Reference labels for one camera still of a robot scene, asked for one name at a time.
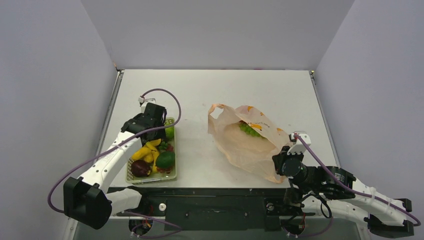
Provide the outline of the orange plastic bag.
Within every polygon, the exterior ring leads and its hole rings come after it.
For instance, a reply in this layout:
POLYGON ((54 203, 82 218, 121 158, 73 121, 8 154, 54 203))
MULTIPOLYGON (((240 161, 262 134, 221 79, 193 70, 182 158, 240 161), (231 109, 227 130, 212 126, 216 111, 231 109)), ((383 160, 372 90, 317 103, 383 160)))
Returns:
POLYGON ((287 177, 276 174, 272 157, 284 146, 292 146, 289 135, 259 109, 213 104, 208 110, 208 133, 230 164, 270 182, 281 184, 287 177), (262 137, 247 135, 239 121, 253 127, 262 137))

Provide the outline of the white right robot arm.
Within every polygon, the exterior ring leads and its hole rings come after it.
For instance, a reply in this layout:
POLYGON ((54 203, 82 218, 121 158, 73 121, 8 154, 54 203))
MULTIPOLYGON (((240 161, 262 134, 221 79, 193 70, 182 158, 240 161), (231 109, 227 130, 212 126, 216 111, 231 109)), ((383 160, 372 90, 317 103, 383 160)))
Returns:
POLYGON ((337 166, 323 163, 306 166, 303 164, 306 150, 301 147, 300 151, 293 151, 284 146, 272 157, 276 173, 287 177, 290 184, 282 199, 287 213, 318 210, 325 218, 345 217, 380 237, 396 239, 414 235, 415 224, 408 220, 411 200, 386 197, 337 166))

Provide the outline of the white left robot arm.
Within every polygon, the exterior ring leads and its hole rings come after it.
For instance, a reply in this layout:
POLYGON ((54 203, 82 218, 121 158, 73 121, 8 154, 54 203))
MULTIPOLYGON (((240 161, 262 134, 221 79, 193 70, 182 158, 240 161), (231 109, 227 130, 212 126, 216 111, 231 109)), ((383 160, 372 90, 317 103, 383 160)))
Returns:
POLYGON ((109 187, 127 163, 124 154, 136 142, 142 144, 165 137, 165 107, 148 102, 143 112, 121 127, 108 150, 78 178, 69 177, 63 184, 64 214, 95 230, 102 228, 110 216, 126 210, 143 215, 149 201, 137 190, 125 188, 109 193, 109 187))

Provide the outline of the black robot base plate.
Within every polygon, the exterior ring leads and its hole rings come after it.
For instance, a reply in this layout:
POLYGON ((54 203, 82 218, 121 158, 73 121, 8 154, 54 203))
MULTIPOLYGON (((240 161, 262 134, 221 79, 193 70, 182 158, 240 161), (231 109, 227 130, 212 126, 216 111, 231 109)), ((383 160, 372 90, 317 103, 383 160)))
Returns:
POLYGON ((176 188, 140 187, 135 209, 119 216, 163 217, 184 231, 279 231, 303 221, 299 205, 289 205, 286 188, 176 188))

